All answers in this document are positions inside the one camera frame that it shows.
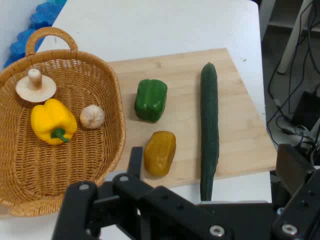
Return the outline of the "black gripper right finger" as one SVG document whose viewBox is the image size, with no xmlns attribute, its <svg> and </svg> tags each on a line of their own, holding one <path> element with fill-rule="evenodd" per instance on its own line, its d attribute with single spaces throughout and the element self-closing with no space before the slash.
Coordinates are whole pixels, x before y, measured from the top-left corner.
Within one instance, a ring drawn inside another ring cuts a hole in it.
<svg viewBox="0 0 320 240">
<path fill-rule="evenodd" d="M 320 170 L 290 144 L 277 150 L 276 174 L 291 198 L 272 224 L 277 240 L 320 238 Z"/>
</svg>

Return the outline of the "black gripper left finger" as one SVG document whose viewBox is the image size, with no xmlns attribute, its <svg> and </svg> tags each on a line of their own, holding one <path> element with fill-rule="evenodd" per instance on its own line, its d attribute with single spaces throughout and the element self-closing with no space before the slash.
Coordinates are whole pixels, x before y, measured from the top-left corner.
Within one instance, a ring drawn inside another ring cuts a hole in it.
<svg viewBox="0 0 320 240">
<path fill-rule="evenodd" d="M 115 225 L 132 240 L 230 240 L 233 230 L 211 213 L 163 186 L 140 179 L 141 147 L 131 150 L 128 169 L 97 186 L 71 184 L 55 224 L 54 240 L 97 240 Z"/>
</svg>

